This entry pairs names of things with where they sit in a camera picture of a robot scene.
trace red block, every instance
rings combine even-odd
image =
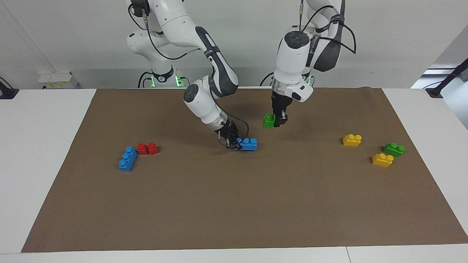
[[[156,144],[154,142],[148,144],[148,149],[151,155],[155,155],[158,153],[158,148],[156,147]]]
[[[137,152],[140,155],[147,155],[149,153],[148,146],[143,143],[138,144]]]

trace brown paper mat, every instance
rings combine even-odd
[[[22,251],[468,243],[382,90],[318,88],[273,130],[270,90],[221,99],[257,152],[223,149],[182,93],[98,90]],[[119,171],[125,147],[151,141],[160,154]],[[374,166],[393,141],[405,154]]]

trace white wall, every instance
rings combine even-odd
[[[71,70],[84,88],[135,87],[139,72],[149,67],[127,48],[126,36],[136,28],[124,0],[0,0],[0,7],[3,3],[0,74],[19,88],[36,88],[33,72],[50,67],[37,50],[55,69]],[[279,41],[297,24],[299,1],[187,0],[185,5],[239,73],[241,85],[252,86],[274,70]],[[26,35],[8,28],[5,13]],[[465,28],[468,6],[464,0],[349,0],[346,23],[358,38],[358,54],[343,51],[337,68],[315,74],[316,85],[409,88]],[[28,37],[36,51],[24,43]],[[344,42],[351,44],[351,37]],[[175,66],[192,82],[210,72],[199,51]]]
[[[468,26],[435,61],[436,64],[461,64],[468,58]]]

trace blue block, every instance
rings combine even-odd
[[[252,138],[252,139],[245,138],[243,141],[241,138],[237,138],[237,142],[239,142],[242,146],[242,149],[239,151],[256,151],[257,150],[257,139],[255,138]]]
[[[122,160],[118,163],[118,167],[124,172],[130,172],[132,169],[133,163],[137,158],[137,150],[132,147],[127,147],[125,150],[124,155],[122,156]]]

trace toy building block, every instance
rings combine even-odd
[[[237,142],[240,143],[242,149],[240,151],[256,151],[257,150],[257,139],[245,138],[243,141],[241,138],[237,138]]]
[[[361,144],[362,136],[348,134],[343,138],[343,145],[358,147]]]
[[[122,160],[118,163],[118,167],[124,172],[130,172],[137,155],[135,148],[127,147],[124,155],[122,156]]]
[[[156,144],[154,142],[148,144],[148,150],[151,155],[155,155],[158,153],[158,147],[156,147]]]
[[[147,154],[149,154],[148,146],[146,146],[144,143],[138,144],[137,152],[138,152],[138,154],[140,154],[140,155],[147,155]]]
[[[403,145],[397,146],[397,144],[394,142],[387,144],[383,148],[384,153],[392,155],[393,157],[400,157],[404,151],[405,147]]]
[[[274,128],[275,127],[275,119],[276,117],[271,114],[271,113],[268,113],[267,115],[265,115],[263,117],[263,127],[264,128]]]
[[[372,157],[372,163],[374,165],[380,165],[383,167],[389,167],[392,165],[393,160],[394,158],[392,155],[385,155],[384,153],[376,154],[374,157]]]

